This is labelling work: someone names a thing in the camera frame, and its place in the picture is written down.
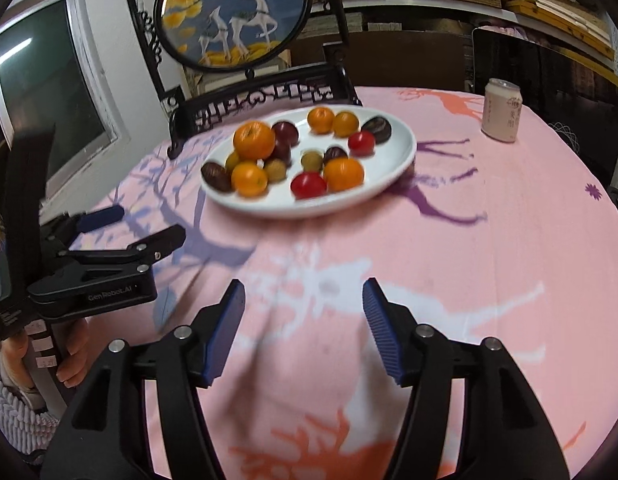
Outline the left hand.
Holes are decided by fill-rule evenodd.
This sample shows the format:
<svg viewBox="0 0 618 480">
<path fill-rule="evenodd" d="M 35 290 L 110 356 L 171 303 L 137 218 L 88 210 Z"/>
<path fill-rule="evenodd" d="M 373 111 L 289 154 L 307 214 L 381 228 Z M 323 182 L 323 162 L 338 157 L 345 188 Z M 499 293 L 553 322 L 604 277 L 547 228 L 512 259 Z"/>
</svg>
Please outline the left hand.
<svg viewBox="0 0 618 480">
<path fill-rule="evenodd" d="M 67 338 L 66 346 L 69 356 L 62 361 L 57 371 L 57 378 L 67 388 L 74 388 L 83 382 L 88 374 L 88 322 L 84 318 L 74 322 Z M 20 390 L 36 388 L 24 366 L 24 356 L 28 350 L 28 335 L 20 332 L 1 344 L 0 358 L 5 374 L 10 376 L 14 385 Z"/>
</svg>

